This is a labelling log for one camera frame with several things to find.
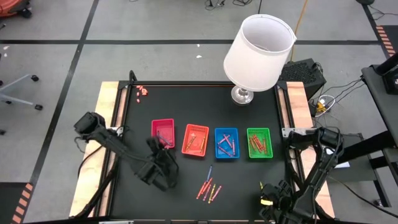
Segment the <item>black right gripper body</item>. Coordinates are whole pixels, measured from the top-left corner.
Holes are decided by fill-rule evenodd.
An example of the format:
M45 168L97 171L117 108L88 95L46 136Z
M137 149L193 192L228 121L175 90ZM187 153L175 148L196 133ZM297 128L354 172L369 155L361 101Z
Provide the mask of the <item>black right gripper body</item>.
M289 218L289 210L292 206L291 196L262 195L260 204L259 215L266 223L292 224Z

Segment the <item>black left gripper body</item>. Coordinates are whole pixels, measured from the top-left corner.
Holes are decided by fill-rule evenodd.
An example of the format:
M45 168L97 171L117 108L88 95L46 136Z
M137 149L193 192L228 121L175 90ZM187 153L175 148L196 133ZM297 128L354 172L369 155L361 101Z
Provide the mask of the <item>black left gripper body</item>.
M151 153L146 157L146 179L155 179L158 175L167 179L177 179L179 166L174 154L164 145L162 145L162 150L158 150L155 146L155 148L150 148L150 151Z

